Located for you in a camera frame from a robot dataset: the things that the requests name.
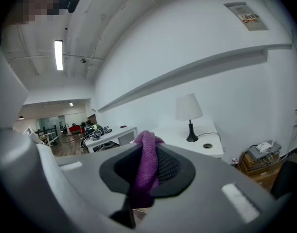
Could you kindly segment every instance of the purple towel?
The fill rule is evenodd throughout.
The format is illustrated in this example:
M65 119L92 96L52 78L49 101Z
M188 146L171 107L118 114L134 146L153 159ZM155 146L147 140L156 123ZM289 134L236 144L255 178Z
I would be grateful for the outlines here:
M134 140L142 143L142 157L138 173L130 190L130 204L132 208L144 208L153 205L150 191L158 186L158 158L156 144L164 143L153 132L143 131Z

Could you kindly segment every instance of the white lampshade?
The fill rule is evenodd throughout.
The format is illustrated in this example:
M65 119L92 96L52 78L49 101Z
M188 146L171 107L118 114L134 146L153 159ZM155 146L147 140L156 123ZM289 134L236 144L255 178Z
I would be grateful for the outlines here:
M176 119L192 120L203 115L194 93L176 98Z

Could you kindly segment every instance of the desk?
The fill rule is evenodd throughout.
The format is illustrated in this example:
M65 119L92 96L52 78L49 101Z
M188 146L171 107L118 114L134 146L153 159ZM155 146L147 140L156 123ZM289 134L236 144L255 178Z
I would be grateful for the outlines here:
M51 146L51 142L55 141L57 138L59 138L58 136L56 136L55 138L53 138L52 136L52 140L50 141L50 138L49 136L52 135L53 133L52 132L49 132L49 133L46 133L44 134L43 136L46 136L47 137L47 141L48 141L48 146L50 147Z
M123 139L121 139L121 137L126 136L129 133L133 133L133 137L132 137L133 140L138 136L137 127L125 127L125 128L113 127L110 129L112 129L113 131L111 133L105 133L104 135L101 136L100 139L96 141L93 141L93 140L86 141L86 146L88 148L89 153L93 153L94 147L104 144L106 142L109 142L111 140L114 140L116 138L118 138L118 142L120 146L128 144L131 141L131 139L127 139L124 141Z
M217 132L212 120L208 117L201 117L197 120L193 120L196 124L193 124L193 129L196 135L203 133ZM151 132L155 133L155 136L159 136L166 144L177 146L183 149L194 151L201 154L213 156L215 158L222 158L224 152L222 143L217 134L204 134L199 136L198 141L188 142L186 140L189 135L188 122L173 122L169 125L159 126ZM206 149L204 144L211 144L212 148Z

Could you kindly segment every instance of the ceiling light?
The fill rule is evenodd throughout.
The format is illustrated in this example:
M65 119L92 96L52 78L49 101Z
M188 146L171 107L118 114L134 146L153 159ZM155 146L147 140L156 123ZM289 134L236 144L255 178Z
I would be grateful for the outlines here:
M56 68L58 70L63 70L63 41L56 40L54 42L54 53L55 53L55 62Z

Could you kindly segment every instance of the electronic device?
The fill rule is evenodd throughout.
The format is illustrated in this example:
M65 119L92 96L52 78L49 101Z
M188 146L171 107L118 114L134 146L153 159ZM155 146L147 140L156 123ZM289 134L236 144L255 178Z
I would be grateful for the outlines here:
M109 126L104 127L103 130L105 134L111 133L113 131L112 129L109 128Z
M99 124L94 124L93 126L86 128L85 133L84 133L84 138L88 137L92 133L97 133L99 135L104 135L104 130L101 125Z
M262 142L261 144L257 145L256 148L260 153L264 153L271 148L271 144L268 142Z
M267 156L271 152L277 152L281 150L281 145L279 145L277 142L274 142L273 146L270 148L269 151L260 153L260 151L256 148L256 146L250 147L250 149L247 151L249 155L252 156L254 161L259 161L265 156Z

